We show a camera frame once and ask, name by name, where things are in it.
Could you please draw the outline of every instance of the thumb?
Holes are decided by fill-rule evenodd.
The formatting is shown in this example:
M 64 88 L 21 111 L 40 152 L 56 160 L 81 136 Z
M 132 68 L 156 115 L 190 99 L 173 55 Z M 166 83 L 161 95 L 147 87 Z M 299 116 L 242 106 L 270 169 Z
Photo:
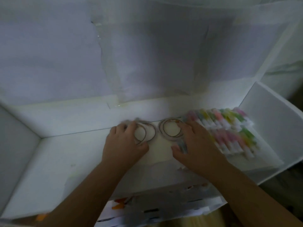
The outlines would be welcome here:
M 186 162 L 187 156 L 183 154 L 177 145 L 171 146 L 172 149 L 172 156 L 178 160 L 180 163 L 184 164 Z
M 142 155 L 145 155 L 149 151 L 149 145 L 147 142 L 144 142 L 138 146 L 138 150 L 142 153 Z

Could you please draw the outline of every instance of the finger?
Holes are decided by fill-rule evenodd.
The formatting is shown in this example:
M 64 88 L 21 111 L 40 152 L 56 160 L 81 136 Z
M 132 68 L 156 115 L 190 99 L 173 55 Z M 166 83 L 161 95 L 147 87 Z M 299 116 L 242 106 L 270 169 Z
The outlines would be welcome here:
M 147 142 L 144 142 L 138 146 L 138 150 L 140 151 L 140 153 L 143 156 L 149 151 L 149 145 L 147 144 Z
M 180 148 L 176 145 L 171 146 L 172 149 L 172 156 L 178 160 L 180 163 L 185 164 L 186 163 L 186 155 L 183 154 L 180 150 Z
M 187 124 L 189 126 L 191 126 L 191 128 L 195 134 L 208 133 L 208 131 L 203 126 L 201 126 L 199 123 L 197 123 L 196 121 L 188 121 Z
M 134 132 L 135 130 L 137 129 L 137 124 L 135 121 L 132 121 L 128 126 L 127 126 L 127 129 L 126 129 L 126 133 L 134 136 Z
M 184 134 L 185 141 L 188 141 L 194 135 L 194 132 L 192 131 L 191 126 L 189 126 L 185 123 L 182 123 L 182 122 L 178 123 L 178 126 L 181 128 L 181 130 Z
M 125 127 L 125 123 L 120 123 L 116 128 L 116 134 L 123 133 L 125 131 Z
M 110 130 L 109 130 L 109 135 L 114 135 L 116 133 L 116 127 L 113 126 Z

